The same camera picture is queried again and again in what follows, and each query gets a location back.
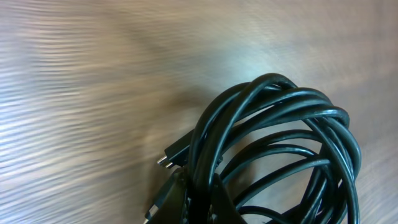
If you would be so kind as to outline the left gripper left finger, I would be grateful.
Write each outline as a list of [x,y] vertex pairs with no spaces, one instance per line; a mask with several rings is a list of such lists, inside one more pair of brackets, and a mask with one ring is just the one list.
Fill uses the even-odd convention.
[[173,180],[164,201],[154,214],[156,224],[186,224],[187,218],[187,172],[183,168],[176,169],[171,179]]

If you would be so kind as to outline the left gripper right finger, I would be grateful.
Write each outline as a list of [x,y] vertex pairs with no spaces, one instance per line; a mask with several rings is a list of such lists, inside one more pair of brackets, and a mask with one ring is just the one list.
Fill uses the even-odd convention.
[[218,174],[213,176],[211,190],[211,223],[214,224],[246,224],[236,210],[226,188]]

